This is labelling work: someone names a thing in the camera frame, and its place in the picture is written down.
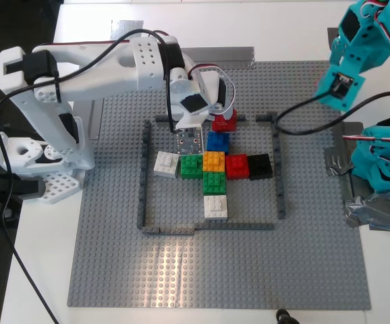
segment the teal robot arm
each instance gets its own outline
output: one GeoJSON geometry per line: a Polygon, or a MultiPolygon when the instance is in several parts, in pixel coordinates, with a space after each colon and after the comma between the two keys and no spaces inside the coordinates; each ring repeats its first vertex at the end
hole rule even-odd
{"type": "MultiPolygon", "coordinates": [[[[351,5],[331,47],[330,67],[315,94],[340,111],[351,108],[364,83],[361,73],[382,65],[390,56],[390,1],[360,0],[351,5]]],[[[369,181],[375,191],[390,191],[390,118],[355,136],[352,173],[369,181]]]]}
{"type": "Polygon", "coordinates": [[[365,80],[360,74],[379,67],[389,56],[390,1],[358,1],[348,8],[339,25],[330,68],[315,95],[330,92],[320,102],[349,110],[365,80]]]}

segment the red lego brick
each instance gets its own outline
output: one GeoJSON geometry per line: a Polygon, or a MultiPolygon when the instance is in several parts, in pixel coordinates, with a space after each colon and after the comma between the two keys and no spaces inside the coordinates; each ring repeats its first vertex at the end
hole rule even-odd
{"type": "Polygon", "coordinates": [[[233,109],[233,115],[229,120],[225,120],[222,115],[216,116],[211,129],[214,132],[235,132],[237,129],[237,111],[233,109]]]}
{"type": "Polygon", "coordinates": [[[228,180],[248,179],[249,165],[246,154],[228,155],[225,157],[225,167],[228,180]]]}

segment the black cable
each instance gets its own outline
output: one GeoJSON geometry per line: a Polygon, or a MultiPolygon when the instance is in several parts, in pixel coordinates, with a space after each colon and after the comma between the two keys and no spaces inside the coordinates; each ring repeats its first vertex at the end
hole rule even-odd
{"type": "MultiPolygon", "coordinates": [[[[165,44],[164,40],[155,32],[151,32],[151,31],[145,30],[145,29],[135,29],[135,30],[132,30],[132,31],[127,32],[126,34],[124,34],[122,37],[118,38],[113,44],[111,44],[109,47],[107,47],[107,49],[105,49],[96,59],[91,61],[89,64],[85,65],[84,67],[80,68],[79,70],[77,70],[75,72],[72,72],[72,73],[70,73],[70,74],[68,74],[66,76],[58,78],[57,81],[58,82],[65,82],[66,80],[69,80],[69,79],[71,79],[71,78],[73,78],[73,77],[75,77],[75,76],[85,72],[86,70],[90,69],[92,66],[96,65],[106,55],[108,55],[121,41],[123,41],[124,39],[126,39],[127,37],[129,37],[129,36],[131,36],[133,34],[138,34],[138,33],[149,34],[149,35],[155,37],[162,44],[165,44]]],[[[168,58],[168,52],[166,52],[166,51],[165,51],[164,60],[165,60],[165,73],[166,73],[165,82],[166,82],[166,92],[167,92],[167,110],[169,112],[169,119],[171,120],[171,123],[170,123],[170,127],[172,126],[171,131],[173,132],[174,131],[174,129],[173,129],[173,122],[172,122],[172,117],[170,117],[171,116],[171,101],[170,101],[171,95],[170,95],[170,92],[169,92],[169,80],[170,80],[170,77],[169,77],[169,63],[168,63],[169,62],[169,58],[168,58]]],[[[19,95],[20,93],[23,93],[23,92],[26,92],[26,91],[29,91],[29,90],[34,90],[35,88],[39,88],[41,86],[48,86],[50,84],[54,84],[55,82],[56,82],[56,80],[53,79],[53,80],[41,82],[41,83],[38,83],[38,84],[32,84],[30,86],[25,86],[25,87],[23,87],[21,89],[12,91],[11,93],[5,95],[0,100],[0,113],[1,113],[1,109],[3,107],[4,102],[9,100],[10,98],[12,98],[12,97],[14,97],[16,95],[19,95]]],[[[11,168],[11,164],[10,164],[10,161],[9,161],[9,157],[7,155],[5,144],[3,143],[3,139],[1,137],[1,135],[0,135],[0,149],[1,149],[1,152],[2,152],[2,155],[3,155],[3,159],[5,161],[5,164],[6,164],[6,170],[7,170],[7,174],[8,174],[7,196],[5,198],[5,202],[2,204],[1,212],[0,212],[0,222],[1,222],[1,227],[2,227],[2,230],[3,230],[3,234],[5,236],[5,239],[9,243],[10,248],[12,249],[13,255],[17,259],[17,262],[20,264],[20,267],[21,267],[22,271],[24,272],[24,275],[27,277],[27,280],[30,282],[30,285],[33,287],[34,291],[36,292],[36,295],[39,297],[40,301],[44,305],[44,307],[47,310],[49,316],[51,317],[51,319],[53,320],[53,322],[55,324],[59,324],[59,321],[56,319],[56,317],[53,314],[52,310],[49,308],[47,302],[43,298],[43,296],[40,293],[38,287],[34,283],[34,281],[33,281],[32,277],[30,276],[29,272],[27,271],[26,266],[23,264],[23,262],[22,262],[22,260],[21,260],[21,258],[19,256],[19,254],[18,254],[18,252],[17,252],[17,250],[16,250],[16,248],[15,248],[11,238],[9,237],[9,233],[7,232],[6,223],[5,223],[5,210],[7,208],[7,204],[9,203],[9,200],[10,200],[11,195],[12,195],[13,174],[12,174],[12,168],[11,168]]]]}
{"type": "Polygon", "coordinates": [[[285,111],[283,111],[282,113],[280,113],[278,116],[277,116],[277,119],[276,119],[276,128],[278,130],[281,130],[283,133],[285,134],[288,134],[288,135],[296,135],[296,136],[300,136],[300,135],[309,135],[309,134],[314,134],[314,133],[317,133],[317,132],[321,132],[322,130],[326,130],[330,127],[333,127],[334,125],[337,125],[338,123],[342,122],[343,120],[345,120],[346,118],[348,118],[350,115],[352,115],[353,113],[355,113],[357,110],[359,110],[360,108],[363,108],[364,106],[366,106],[368,103],[371,103],[375,100],[378,100],[380,98],[384,98],[384,97],[389,97],[390,96],[390,91],[387,91],[387,92],[382,92],[382,93],[379,93],[379,94],[376,94],[370,98],[367,98],[366,100],[363,100],[361,103],[359,103],[358,105],[356,105],[354,108],[350,109],[349,111],[347,111],[346,113],[344,113],[341,117],[338,117],[332,121],[330,121],[329,123],[325,124],[325,125],[322,125],[322,126],[319,126],[317,128],[313,128],[313,129],[310,129],[310,130],[286,130],[285,128],[283,128],[281,126],[281,124],[279,123],[280,120],[282,118],[284,118],[286,115],[288,115],[289,113],[291,113],[293,110],[296,110],[300,107],[303,107],[309,103],[313,103],[314,101],[317,101],[321,98],[324,98],[325,96],[328,96],[332,93],[332,90],[329,90],[327,92],[324,92],[316,97],[313,97],[311,99],[308,99],[306,101],[303,101],[301,103],[298,103],[297,105],[291,107],[291,108],[288,108],[286,109],[285,111]]]}

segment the blue lego brick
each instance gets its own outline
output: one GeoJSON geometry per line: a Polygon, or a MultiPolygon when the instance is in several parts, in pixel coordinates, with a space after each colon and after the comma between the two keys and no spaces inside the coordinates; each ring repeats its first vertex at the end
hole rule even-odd
{"type": "Polygon", "coordinates": [[[229,133],[208,132],[207,150],[228,154],[229,133]]]}

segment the circuit board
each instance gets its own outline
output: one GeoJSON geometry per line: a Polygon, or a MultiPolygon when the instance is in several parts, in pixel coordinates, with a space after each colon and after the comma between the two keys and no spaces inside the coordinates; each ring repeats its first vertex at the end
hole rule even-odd
{"type": "Polygon", "coordinates": [[[183,132],[175,135],[177,141],[177,154],[202,154],[204,143],[202,141],[202,128],[185,128],[183,132]]]}

